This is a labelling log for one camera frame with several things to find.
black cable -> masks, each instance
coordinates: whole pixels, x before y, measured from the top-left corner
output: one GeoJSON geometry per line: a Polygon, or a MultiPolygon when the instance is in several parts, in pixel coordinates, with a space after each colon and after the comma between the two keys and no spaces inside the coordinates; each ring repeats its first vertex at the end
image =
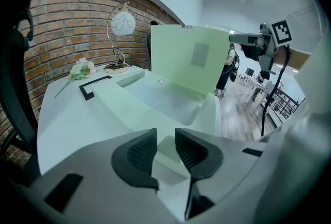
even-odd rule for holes
{"type": "Polygon", "coordinates": [[[274,93],[275,93],[275,91],[276,91],[276,89],[277,89],[277,87],[279,85],[281,76],[283,75],[283,73],[285,71],[285,68],[288,65],[289,60],[290,60],[290,46],[287,45],[286,46],[286,59],[285,59],[285,63],[283,65],[282,69],[280,70],[280,73],[278,75],[278,79],[276,81],[275,87],[273,88],[272,92],[270,93],[269,98],[268,98],[268,101],[265,103],[265,106],[263,108],[263,113],[262,113],[262,128],[261,128],[261,136],[262,137],[264,136],[265,113],[266,113],[267,108],[268,108],[268,106],[269,106],[269,104],[271,102],[271,99],[272,99],[272,97],[273,97],[273,95],[274,95],[274,93]]]}

light green paper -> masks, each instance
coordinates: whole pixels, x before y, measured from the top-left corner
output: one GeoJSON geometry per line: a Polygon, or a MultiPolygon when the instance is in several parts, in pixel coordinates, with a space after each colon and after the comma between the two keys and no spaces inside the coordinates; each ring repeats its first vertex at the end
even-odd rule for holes
{"type": "Polygon", "coordinates": [[[206,95],[215,89],[222,73],[230,48],[229,35],[199,26],[152,26],[152,72],[206,95]],[[204,61],[206,52],[202,49],[207,49],[207,46],[209,50],[204,61]]]}

brick wall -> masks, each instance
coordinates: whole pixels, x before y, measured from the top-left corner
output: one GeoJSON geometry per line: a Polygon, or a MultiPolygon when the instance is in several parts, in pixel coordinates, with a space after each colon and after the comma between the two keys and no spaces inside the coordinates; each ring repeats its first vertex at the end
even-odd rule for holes
{"type": "MultiPolygon", "coordinates": [[[[164,10],[149,0],[32,0],[31,14],[34,39],[24,56],[25,77],[34,114],[38,120],[47,85],[67,75],[75,61],[82,57],[96,65],[115,60],[106,35],[106,22],[113,8],[129,1],[136,28],[130,36],[113,36],[115,45],[125,54],[129,64],[150,69],[147,35],[150,21],[177,24],[164,10]]],[[[28,22],[20,24],[25,36],[28,22]]],[[[11,125],[0,106],[0,145],[11,125]]],[[[29,156],[11,146],[6,156],[24,166],[29,156]]]]}

white flower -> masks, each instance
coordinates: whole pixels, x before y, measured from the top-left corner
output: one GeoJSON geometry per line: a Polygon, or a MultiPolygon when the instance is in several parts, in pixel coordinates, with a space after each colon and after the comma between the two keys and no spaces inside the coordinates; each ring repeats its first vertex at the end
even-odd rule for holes
{"type": "Polygon", "coordinates": [[[81,64],[75,64],[73,65],[71,71],[70,71],[70,74],[71,75],[77,75],[81,72],[81,69],[82,69],[82,65],[81,64]]]}
{"type": "Polygon", "coordinates": [[[94,64],[92,61],[90,61],[89,63],[87,63],[87,66],[89,69],[94,69],[94,64]]]}
{"type": "Polygon", "coordinates": [[[79,62],[80,62],[81,64],[83,64],[84,62],[87,62],[87,60],[86,60],[86,58],[83,57],[83,58],[80,58],[80,59],[79,59],[79,62]]]}

chair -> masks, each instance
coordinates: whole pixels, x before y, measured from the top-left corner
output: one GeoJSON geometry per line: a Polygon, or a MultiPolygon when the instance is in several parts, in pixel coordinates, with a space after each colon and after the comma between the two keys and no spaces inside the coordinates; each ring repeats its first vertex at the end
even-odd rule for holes
{"type": "Polygon", "coordinates": [[[23,173],[23,177],[29,184],[40,175],[40,172],[37,160],[38,123],[30,103],[24,74],[24,52],[28,47],[27,40],[16,28],[11,28],[2,41],[0,103],[13,126],[13,131],[9,133],[2,145],[1,153],[5,153],[11,144],[31,153],[32,156],[23,173]]]}

